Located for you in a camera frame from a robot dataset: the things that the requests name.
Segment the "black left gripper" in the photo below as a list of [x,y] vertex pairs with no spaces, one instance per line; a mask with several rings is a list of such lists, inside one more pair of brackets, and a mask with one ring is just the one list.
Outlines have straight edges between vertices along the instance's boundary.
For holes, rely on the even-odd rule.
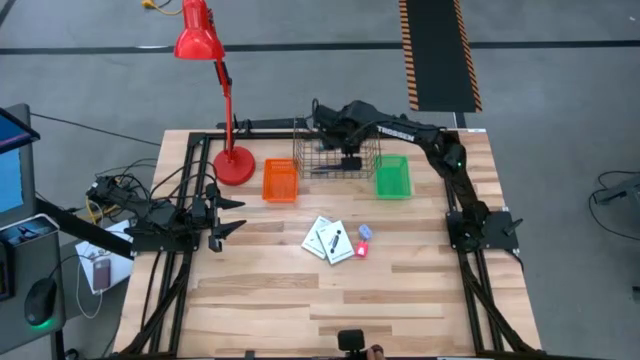
[[215,182],[206,185],[205,197],[194,199],[188,212],[190,216],[188,225],[190,235],[199,236],[202,231],[210,230],[212,236],[226,239],[232,232],[243,226],[246,220],[221,224],[219,210],[228,210],[244,205],[244,202],[221,197],[220,190]]

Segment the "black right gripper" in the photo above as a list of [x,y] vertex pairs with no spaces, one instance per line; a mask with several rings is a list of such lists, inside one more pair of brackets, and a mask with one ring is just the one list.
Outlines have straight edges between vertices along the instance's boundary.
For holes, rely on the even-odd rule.
[[[338,111],[316,104],[313,109],[313,124],[318,130],[322,150],[340,150],[347,156],[360,152],[360,144],[350,140],[350,136],[356,130],[356,124],[351,120],[342,119]],[[328,165],[312,168],[310,173],[329,175],[343,171],[344,169],[339,165]]]

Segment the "white box with green side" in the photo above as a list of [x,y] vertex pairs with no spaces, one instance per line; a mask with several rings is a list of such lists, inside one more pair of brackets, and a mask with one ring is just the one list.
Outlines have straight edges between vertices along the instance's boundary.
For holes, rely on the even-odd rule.
[[317,235],[331,265],[346,260],[355,254],[342,221],[336,221],[320,228],[317,231]]

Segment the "red desk lamp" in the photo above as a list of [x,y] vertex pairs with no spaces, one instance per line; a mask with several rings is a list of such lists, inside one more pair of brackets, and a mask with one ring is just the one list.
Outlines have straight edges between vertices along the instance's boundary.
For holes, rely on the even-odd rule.
[[213,165],[220,182],[241,185],[254,174],[255,159],[248,149],[235,145],[232,78],[224,61],[225,50],[216,32],[213,11],[206,0],[182,0],[181,10],[184,26],[176,40],[174,56],[182,60],[210,60],[214,63],[225,100],[226,143],[216,155]]

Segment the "orange plastic basket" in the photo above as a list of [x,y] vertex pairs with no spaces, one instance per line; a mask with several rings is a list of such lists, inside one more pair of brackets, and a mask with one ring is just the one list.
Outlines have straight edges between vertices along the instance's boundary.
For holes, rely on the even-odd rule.
[[292,158],[268,158],[264,164],[262,198],[271,203],[297,199],[298,174]]

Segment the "green plastic basket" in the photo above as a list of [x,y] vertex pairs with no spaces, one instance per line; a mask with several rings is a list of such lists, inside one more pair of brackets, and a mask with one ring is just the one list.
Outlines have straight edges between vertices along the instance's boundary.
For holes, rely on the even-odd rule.
[[402,155],[382,155],[376,160],[375,193],[379,199],[399,200],[412,196],[409,160]]

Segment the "black bar behind table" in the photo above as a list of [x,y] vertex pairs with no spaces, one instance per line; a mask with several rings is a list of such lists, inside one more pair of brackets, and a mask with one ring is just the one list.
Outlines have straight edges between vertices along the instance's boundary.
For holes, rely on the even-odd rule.
[[279,118],[262,120],[233,120],[231,129],[306,129],[307,120],[305,118]]

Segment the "maroon phone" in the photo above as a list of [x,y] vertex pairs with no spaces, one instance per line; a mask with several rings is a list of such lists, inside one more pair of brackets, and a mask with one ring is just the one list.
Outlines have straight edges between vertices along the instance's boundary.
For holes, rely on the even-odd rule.
[[109,258],[98,259],[93,263],[93,284],[95,292],[102,292],[111,286],[111,261]]

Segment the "white paper sheet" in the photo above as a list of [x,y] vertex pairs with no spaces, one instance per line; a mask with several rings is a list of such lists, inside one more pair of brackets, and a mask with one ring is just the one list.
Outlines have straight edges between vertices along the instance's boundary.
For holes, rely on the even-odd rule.
[[109,286],[105,287],[104,291],[109,290],[110,288],[130,277],[133,268],[132,260],[116,255],[111,251],[100,248],[87,241],[78,243],[75,246],[75,249],[77,254],[81,255],[80,262],[82,264],[82,269],[87,278],[87,283],[90,286],[93,295],[98,295],[101,292],[101,289],[97,289],[94,287],[93,273],[95,269],[95,263],[98,263],[102,260],[109,261]]

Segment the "black diagonal beam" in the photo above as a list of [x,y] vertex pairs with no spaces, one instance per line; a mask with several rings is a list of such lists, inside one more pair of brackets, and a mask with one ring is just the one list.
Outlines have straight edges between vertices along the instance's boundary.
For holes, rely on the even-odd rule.
[[36,209],[39,213],[44,213],[53,219],[59,225],[61,232],[85,240],[116,255],[130,260],[133,259],[132,244],[130,242],[98,225],[81,220],[75,215],[61,210],[56,205],[41,199],[36,200]]

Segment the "black mat with hazard stripes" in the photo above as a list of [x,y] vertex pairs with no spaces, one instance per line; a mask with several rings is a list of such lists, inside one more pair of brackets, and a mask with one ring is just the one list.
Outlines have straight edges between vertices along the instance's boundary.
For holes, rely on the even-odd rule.
[[410,108],[480,112],[460,0],[398,0],[398,5]]

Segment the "grey computer case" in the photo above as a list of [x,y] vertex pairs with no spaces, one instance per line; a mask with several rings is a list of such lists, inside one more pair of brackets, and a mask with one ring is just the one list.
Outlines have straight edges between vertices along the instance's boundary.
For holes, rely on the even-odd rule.
[[[59,226],[38,214],[0,228],[0,354],[49,335],[66,323],[60,275]],[[42,278],[57,284],[55,310],[41,326],[29,325],[24,300]]]

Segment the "black computer mouse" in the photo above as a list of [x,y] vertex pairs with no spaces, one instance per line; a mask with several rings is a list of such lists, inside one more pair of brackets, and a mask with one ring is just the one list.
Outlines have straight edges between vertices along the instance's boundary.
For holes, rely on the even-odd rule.
[[24,317],[33,326],[41,326],[51,319],[55,310],[57,284],[50,278],[36,281],[24,300]]

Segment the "monitor with blue screen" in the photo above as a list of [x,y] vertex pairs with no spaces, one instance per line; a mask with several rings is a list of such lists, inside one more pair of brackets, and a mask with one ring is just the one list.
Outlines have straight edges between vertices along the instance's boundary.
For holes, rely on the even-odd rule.
[[0,107],[0,227],[36,212],[32,144],[39,139],[27,104]]

